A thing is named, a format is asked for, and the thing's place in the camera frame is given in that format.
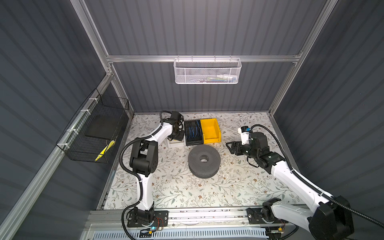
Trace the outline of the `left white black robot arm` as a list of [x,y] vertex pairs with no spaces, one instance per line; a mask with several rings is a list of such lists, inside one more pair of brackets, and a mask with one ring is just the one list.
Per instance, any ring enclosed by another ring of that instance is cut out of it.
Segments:
[[140,225],[149,226],[155,218],[151,177],[159,163],[159,144],[165,139],[181,141],[183,122],[184,117],[179,112],[161,111],[158,127],[149,135],[130,141],[119,155],[121,168],[136,178],[138,188],[137,202],[126,207],[124,212],[132,209],[132,219]]

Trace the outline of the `grey perforated cable spool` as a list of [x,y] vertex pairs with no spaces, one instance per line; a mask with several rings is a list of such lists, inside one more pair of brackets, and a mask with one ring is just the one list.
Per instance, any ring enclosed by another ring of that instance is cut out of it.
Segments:
[[215,176],[219,171],[221,156],[212,146],[197,145],[189,153],[188,164],[194,176],[208,179]]

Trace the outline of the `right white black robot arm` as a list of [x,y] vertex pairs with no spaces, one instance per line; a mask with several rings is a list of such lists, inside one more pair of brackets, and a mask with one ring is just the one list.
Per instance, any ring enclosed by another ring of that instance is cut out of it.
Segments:
[[268,139],[261,132],[254,132],[254,126],[238,129],[240,141],[226,143],[230,153],[253,159],[255,168],[262,168],[268,174],[288,186],[304,201],[307,208],[286,204],[280,198],[265,201],[260,212],[249,209],[249,217],[258,216],[271,224],[284,220],[311,233],[316,240],[344,240],[355,232],[353,215],[363,218],[380,228],[384,224],[357,210],[342,196],[335,197],[322,190],[292,167],[286,154],[270,151]]

